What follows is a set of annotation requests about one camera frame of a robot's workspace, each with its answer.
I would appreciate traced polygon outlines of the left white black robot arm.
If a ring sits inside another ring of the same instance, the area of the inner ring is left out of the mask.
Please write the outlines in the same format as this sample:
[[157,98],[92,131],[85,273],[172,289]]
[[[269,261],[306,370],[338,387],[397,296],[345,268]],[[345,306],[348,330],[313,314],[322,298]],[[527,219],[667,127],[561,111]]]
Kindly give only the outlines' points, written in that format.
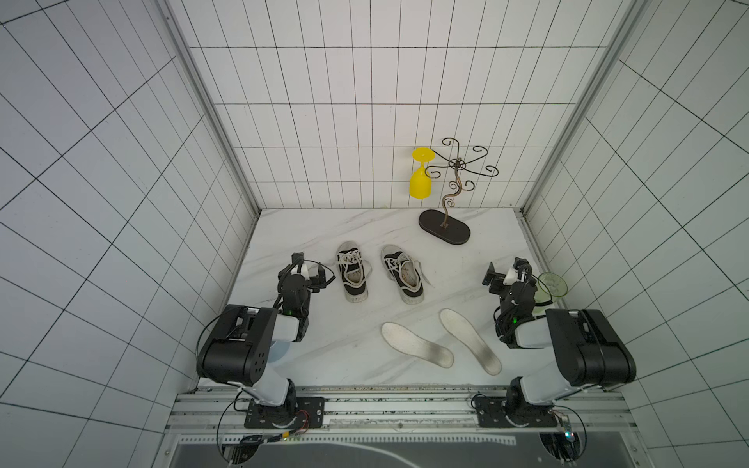
[[335,281],[335,273],[318,261],[293,253],[278,273],[277,298],[270,307],[228,304],[210,335],[200,337],[199,378],[234,386],[271,408],[294,399],[293,383],[270,368],[271,346],[304,339],[312,294]]

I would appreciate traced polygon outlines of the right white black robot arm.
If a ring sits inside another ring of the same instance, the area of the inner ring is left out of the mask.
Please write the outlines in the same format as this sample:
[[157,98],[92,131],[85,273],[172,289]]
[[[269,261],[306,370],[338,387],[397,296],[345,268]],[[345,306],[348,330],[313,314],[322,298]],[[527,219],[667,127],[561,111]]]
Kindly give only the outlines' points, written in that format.
[[509,417],[550,409],[554,402],[588,387],[632,382],[636,363],[625,344],[597,309],[553,306],[567,292],[556,274],[532,272],[517,257],[506,273],[488,267],[483,284],[499,297],[495,333],[511,349],[550,349],[554,361],[514,378],[503,404]]

